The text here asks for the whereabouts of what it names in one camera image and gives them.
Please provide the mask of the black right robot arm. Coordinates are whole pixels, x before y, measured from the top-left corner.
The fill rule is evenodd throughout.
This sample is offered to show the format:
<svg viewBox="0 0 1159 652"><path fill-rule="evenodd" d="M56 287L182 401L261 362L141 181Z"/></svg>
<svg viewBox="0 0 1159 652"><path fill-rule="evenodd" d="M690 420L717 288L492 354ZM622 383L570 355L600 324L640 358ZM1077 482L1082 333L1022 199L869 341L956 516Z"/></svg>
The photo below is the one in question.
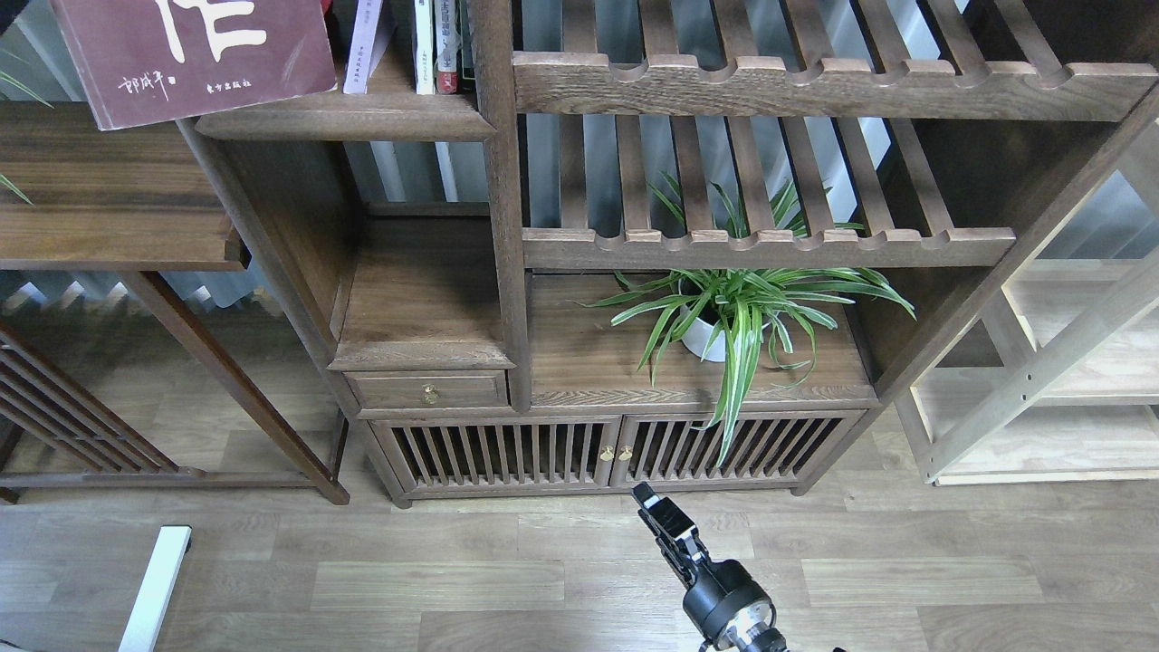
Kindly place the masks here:
<svg viewBox="0 0 1159 652"><path fill-rule="evenodd" d="M632 493L640 504L637 515L685 586L683 608L704 635L701 649L786 651L770 594L739 561L710 561L691 517L649 484L637 484Z"/></svg>

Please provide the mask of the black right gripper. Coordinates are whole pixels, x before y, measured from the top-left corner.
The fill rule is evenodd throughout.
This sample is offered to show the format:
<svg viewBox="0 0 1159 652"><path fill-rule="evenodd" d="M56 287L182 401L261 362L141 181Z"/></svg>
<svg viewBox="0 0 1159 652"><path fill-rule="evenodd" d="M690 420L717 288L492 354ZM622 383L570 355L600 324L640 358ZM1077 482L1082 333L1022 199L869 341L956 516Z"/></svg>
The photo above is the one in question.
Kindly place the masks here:
<svg viewBox="0 0 1159 652"><path fill-rule="evenodd" d="M691 517L649 483L637 483L632 495L637 515L686 587L683 610L704 635L704 646L775 651L775 608L739 561L710 561Z"/></svg>

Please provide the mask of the white robot base leg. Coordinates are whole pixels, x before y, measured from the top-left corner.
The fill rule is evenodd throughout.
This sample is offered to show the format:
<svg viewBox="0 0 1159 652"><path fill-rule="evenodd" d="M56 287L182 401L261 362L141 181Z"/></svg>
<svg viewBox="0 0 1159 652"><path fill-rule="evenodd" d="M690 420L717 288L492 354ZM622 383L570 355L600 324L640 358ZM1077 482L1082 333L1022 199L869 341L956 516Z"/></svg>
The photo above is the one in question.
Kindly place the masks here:
<svg viewBox="0 0 1159 652"><path fill-rule="evenodd" d="M158 530L143 583L121 635L119 651L153 651L168 611L178 570L192 536L189 525L165 525Z"/></svg>

